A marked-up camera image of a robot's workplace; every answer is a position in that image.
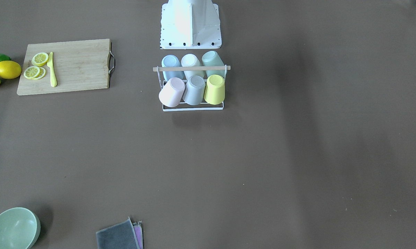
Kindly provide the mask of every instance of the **cup rack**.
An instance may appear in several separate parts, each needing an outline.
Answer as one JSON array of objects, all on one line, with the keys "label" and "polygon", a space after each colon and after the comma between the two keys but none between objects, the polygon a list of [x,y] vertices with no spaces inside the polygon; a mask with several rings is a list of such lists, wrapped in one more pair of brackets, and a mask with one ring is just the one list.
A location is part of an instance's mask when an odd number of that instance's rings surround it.
[{"label": "cup rack", "polygon": [[[225,77],[227,75],[227,71],[231,70],[231,66],[167,66],[167,67],[160,67],[156,66],[153,67],[153,72],[157,72],[157,76],[159,77],[159,85],[160,89],[162,90],[163,86],[167,83],[166,80],[162,80],[160,77],[160,72],[164,71],[206,71],[206,70],[225,70]],[[178,112],[178,111],[198,111],[198,110],[223,110],[224,109],[224,102],[220,104],[208,104],[207,102],[202,102],[198,105],[190,105],[186,102],[180,102],[176,107],[167,107],[162,104],[162,110],[164,112]]]}]

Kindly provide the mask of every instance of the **lemon slice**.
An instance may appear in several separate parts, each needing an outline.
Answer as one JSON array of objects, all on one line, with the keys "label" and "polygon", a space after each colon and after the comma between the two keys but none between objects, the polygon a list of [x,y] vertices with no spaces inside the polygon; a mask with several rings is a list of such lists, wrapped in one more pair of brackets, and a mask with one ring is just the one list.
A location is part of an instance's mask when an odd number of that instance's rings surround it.
[{"label": "lemon slice", "polygon": [[43,66],[48,61],[48,54],[47,53],[38,53],[34,55],[33,59],[31,60],[31,64],[34,66]]},{"label": "lemon slice", "polygon": [[39,68],[40,68],[40,74],[36,76],[35,78],[33,78],[34,80],[42,79],[46,74],[45,68],[43,67],[39,67]]},{"label": "lemon slice", "polygon": [[38,66],[30,66],[23,72],[23,76],[27,79],[34,79],[40,74],[40,67]]}]

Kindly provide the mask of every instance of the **plastic cup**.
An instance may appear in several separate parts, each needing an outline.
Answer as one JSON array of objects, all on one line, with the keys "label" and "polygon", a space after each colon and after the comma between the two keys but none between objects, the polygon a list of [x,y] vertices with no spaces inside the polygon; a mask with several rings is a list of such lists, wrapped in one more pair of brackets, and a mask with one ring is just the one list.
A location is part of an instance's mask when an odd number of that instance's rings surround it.
[{"label": "plastic cup", "polygon": [[222,76],[213,74],[208,77],[204,98],[208,104],[220,104],[225,100],[225,79]]},{"label": "plastic cup", "polygon": [[190,105],[198,105],[202,102],[205,92],[205,81],[198,75],[193,75],[186,82],[183,100]]},{"label": "plastic cup", "polygon": [[[179,59],[174,55],[167,55],[162,59],[162,67],[167,66],[181,66]],[[166,81],[170,80],[173,77],[183,79],[185,74],[183,71],[164,71],[163,77]]]},{"label": "plastic cup", "polygon": [[176,107],[185,91],[185,83],[176,77],[171,78],[159,92],[159,100],[163,105]]},{"label": "plastic cup", "polygon": [[[197,56],[193,54],[187,54],[182,57],[182,66],[200,66],[200,61]],[[205,76],[205,71],[184,71],[186,79],[191,78],[193,75],[198,75],[200,77]]]},{"label": "plastic cup", "polygon": [[[202,56],[202,63],[204,66],[225,66],[224,62],[216,51],[206,52]],[[225,78],[225,70],[206,70],[206,74],[207,77],[210,77],[213,74],[217,74]]]}]

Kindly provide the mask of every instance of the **yellow cup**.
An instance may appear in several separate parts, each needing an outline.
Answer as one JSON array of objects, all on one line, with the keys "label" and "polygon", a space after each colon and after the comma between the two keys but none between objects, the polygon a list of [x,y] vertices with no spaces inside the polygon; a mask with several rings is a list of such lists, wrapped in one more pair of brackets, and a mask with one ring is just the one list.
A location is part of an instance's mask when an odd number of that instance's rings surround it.
[{"label": "yellow cup", "polygon": [[225,79],[213,74],[207,79],[204,99],[208,104],[220,104],[225,100]]}]

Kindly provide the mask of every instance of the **wooden rack handle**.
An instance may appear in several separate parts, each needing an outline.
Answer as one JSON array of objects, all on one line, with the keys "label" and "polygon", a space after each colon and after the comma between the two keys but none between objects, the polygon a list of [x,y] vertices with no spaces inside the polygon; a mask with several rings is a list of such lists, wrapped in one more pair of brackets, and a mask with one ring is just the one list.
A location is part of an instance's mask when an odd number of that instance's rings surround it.
[{"label": "wooden rack handle", "polygon": [[206,71],[206,70],[225,70],[225,66],[167,66],[153,67],[153,72],[164,71]]}]

